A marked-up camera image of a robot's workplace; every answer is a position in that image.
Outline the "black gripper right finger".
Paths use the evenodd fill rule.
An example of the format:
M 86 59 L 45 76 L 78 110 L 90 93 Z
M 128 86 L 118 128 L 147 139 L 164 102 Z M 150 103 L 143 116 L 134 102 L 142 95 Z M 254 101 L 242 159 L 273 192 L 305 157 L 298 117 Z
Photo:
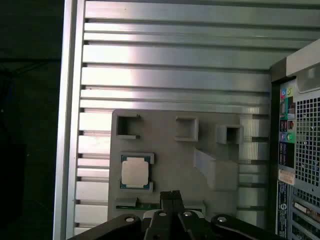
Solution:
M 284 238 L 227 214 L 207 220 L 186 210 L 179 191 L 173 191 L 174 240 L 283 240 Z

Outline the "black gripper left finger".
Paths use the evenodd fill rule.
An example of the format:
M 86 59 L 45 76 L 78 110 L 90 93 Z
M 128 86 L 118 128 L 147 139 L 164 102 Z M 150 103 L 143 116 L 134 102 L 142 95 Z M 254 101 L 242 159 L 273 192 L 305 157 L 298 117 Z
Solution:
M 140 219 L 134 214 L 122 214 L 96 227 L 71 237 L 72 240 L 173 240 L 174 191 L 160 193 L 161 209 L 152 217 Z

